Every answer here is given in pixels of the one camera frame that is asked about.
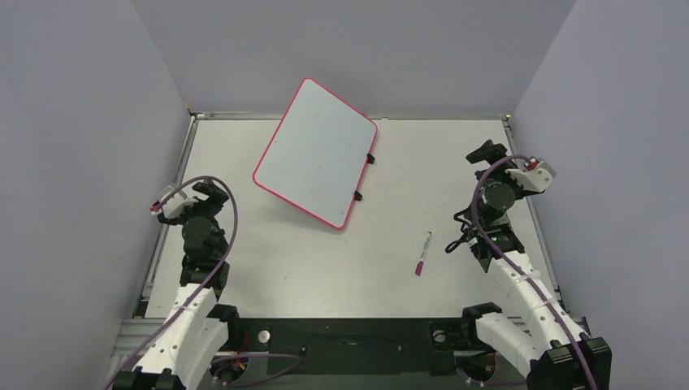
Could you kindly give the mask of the pink framed whiteboard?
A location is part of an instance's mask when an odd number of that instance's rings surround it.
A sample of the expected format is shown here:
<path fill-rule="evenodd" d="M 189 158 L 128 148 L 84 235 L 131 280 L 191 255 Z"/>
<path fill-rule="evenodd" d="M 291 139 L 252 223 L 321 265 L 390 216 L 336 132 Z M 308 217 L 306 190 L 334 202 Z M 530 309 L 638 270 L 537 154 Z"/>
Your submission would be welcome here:
<path fill-rule="evenodd" d="M 378 126 L 318 81 L 299 84 L 253 170 L 261 189 L 342 229 L 373 162 Z"/>

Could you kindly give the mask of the purple capped whiteboard marker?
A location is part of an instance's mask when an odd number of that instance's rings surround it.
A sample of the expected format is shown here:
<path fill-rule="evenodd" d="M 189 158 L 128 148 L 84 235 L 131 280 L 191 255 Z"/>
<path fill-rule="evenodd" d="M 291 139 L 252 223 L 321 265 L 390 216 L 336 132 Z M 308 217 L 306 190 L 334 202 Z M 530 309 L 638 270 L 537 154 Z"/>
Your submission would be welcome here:
<path fill-rule="evenodd" d="M 416 265 L 415 270 L 414 270 L 414 274 L 416 276 L 420 276 L 423 272 L 423 266 L 424 266 L 425 260 L 427 258 L 427 251 L 428 251 L 429 246 L 430 246 L 431 238 L 432 238 L 432 232 L 429 231 L 427 233 L 426 240 L 423 243 L 422 252 L 419 256 L 419 260 L 418 260 L 417 265 Z"/>

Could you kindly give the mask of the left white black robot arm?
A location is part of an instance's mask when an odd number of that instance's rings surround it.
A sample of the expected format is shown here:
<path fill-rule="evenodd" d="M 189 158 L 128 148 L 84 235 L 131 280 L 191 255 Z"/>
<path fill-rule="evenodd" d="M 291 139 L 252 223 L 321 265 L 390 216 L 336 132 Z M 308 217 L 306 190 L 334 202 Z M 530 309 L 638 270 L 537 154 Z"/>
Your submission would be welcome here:
<path fill-rule="evenodd" d="M 162 224 L 179 226 L 184 256 L 170 311 L 106 381 L 106 389 L 195 389 L 219 349 L 242 338 L 236 307 L 219 299 L 238 230 L 236 199 L 219 178 L 201 175 L 167 186 L 151 205 Z"/>

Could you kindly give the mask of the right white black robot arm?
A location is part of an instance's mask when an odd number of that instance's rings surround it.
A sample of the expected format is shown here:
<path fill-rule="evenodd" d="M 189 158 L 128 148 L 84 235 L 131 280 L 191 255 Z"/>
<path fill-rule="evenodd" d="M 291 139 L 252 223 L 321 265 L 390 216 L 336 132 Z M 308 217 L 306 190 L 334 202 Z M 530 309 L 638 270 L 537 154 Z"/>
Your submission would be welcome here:
<path fill-rule="evenodd" d="M 444 250 L 450 254 L 468 245 L 526 328 L 521 330 L 498 305 L 487 302 L 462 311 L 460 340 L 502 355 L 529 389 L 608 389 L 613 360 L 609 344 L 591 336 L 548 291 L 508 216 L 516 202 L 543 193 L 555 170 L 543 159 L 509 154 L 491 140 L 468 153 L 466 160 L 488 167 L 475 173 L 469 205 L 453 216 L 461 224 L 461 235 Z"/>

